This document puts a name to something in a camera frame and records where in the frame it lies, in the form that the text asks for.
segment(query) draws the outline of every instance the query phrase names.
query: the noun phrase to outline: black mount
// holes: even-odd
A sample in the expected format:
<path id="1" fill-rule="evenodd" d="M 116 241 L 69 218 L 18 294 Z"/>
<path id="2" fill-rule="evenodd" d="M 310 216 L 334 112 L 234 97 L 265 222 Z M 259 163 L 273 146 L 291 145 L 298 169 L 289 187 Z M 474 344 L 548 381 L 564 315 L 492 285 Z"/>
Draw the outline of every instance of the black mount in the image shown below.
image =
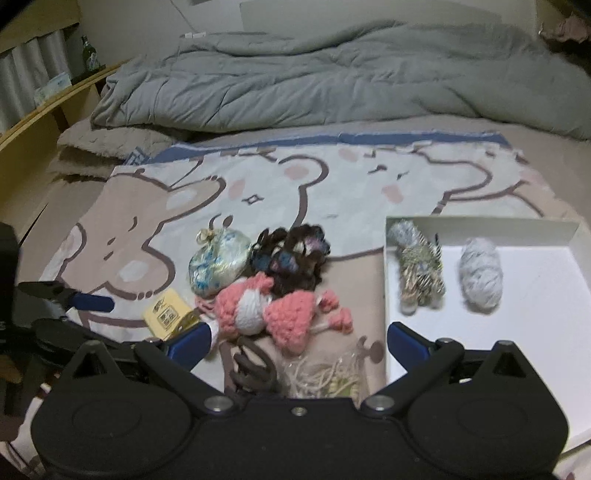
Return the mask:
<path id="1" fill-rule="evenodd" d="M 463 346 L 442 343 L 360 410 L 267 395 L 239 408 L 154 345 L 134 354 L 152 384 L 89 342 L 40 407 L 31 433 L 56 478 L 553 478 L 568 434 L 510 342 L 463 383 L 452 376 Z"/>

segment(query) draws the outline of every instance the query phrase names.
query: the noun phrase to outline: screw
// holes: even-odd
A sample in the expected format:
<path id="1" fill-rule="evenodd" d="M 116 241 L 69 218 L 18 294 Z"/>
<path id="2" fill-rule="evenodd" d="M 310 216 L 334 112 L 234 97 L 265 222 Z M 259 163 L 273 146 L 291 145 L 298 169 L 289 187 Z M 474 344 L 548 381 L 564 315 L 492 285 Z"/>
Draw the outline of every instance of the screw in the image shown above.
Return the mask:
<path id="1" fill-rule="evenodd" d="M 384 411 L 391 409 L 396 402 L 386 395 L 373 395 L 365 400 L 365 404 L 372 410 Z"/>
<path id="2" fill-rule="evenodd" d="M 296 417 L 303 417 L 304 415 L 306 415 L 308 413 L 308 411 L 304 407 L 294 407 L 291 409 L 291 412 Z"/>
<path id="3" fill-rule="evenodd" d="M 209 397 L 203 402 L 203 405 L 210 411 L 221 413 L 230 410 L 234 406 L 234 402 L 228 397 L 217 395 L 215 397 Z"/>

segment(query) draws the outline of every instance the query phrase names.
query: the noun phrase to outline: green bottle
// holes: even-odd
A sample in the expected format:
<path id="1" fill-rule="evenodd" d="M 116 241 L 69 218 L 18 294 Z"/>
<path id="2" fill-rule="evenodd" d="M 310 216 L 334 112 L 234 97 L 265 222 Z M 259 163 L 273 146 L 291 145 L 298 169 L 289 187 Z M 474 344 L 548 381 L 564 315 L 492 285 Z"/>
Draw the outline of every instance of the green bottle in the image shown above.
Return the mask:
<path id="1" fill-rule="evenodd" d="M 84 60 L 84 68 L 87 72 L 97 72 L 100 69 L 96 48 L 90 44 L 86 35 L 82 37 L 82 60 Z"/>

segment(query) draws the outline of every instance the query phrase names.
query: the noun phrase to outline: blue gripper pad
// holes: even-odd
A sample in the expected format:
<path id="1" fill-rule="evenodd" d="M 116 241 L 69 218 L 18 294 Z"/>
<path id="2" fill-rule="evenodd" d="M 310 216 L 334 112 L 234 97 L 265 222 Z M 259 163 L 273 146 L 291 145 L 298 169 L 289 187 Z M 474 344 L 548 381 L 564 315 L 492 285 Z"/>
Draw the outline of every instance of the blue gripper pad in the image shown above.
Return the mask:
<path id="1" fill-rule="evenodd" d="M 416 337 L 410 335 L 401 325 L 400 322 L 394 322 L 388 327 L 388 350 L 408 372 L 429 358 L 432 343 L 419 334 Z"/>
<path id="2" fill-rule="evenodd" d="M 178 337 L 166 341 L 166 356 L 186 370 L 192 370 L 209 353 L 212 331 L 205 322 L 199 322 Z"/>
<path id="3" fill-rule="evenodd" d="M 76 293 L 70 298 L 69 306 L 84 312 L 111 312 L 115 308 L 115 302 L 110 297 Z"/>

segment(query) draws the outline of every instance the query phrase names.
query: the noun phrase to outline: pink crochet toy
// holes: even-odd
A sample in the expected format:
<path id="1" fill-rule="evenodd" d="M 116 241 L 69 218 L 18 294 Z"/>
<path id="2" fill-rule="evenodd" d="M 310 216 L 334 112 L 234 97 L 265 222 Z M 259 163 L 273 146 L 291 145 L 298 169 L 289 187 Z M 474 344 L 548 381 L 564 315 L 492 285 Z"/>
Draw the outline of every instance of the pink crochet toy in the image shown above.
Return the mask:
<path id="1" fill-rule="evenodd" d="M 197 307 L 213 313 L 226 336 L 256 335 L 266 328 L 277 346 L 296 355 L 305 350 L 310 334 L 328 329 L 353 331 L 351 311 L 346 308 L 312 325 L 317 310 L 328 313 L 339 307 L 333 291 L 327 290 L 317 299 L 313 292 L 296 290 L 271 301 L 272 287 L 273 279 L 259 272 L 222 290 L 213 306 L 197 299 Z"/>

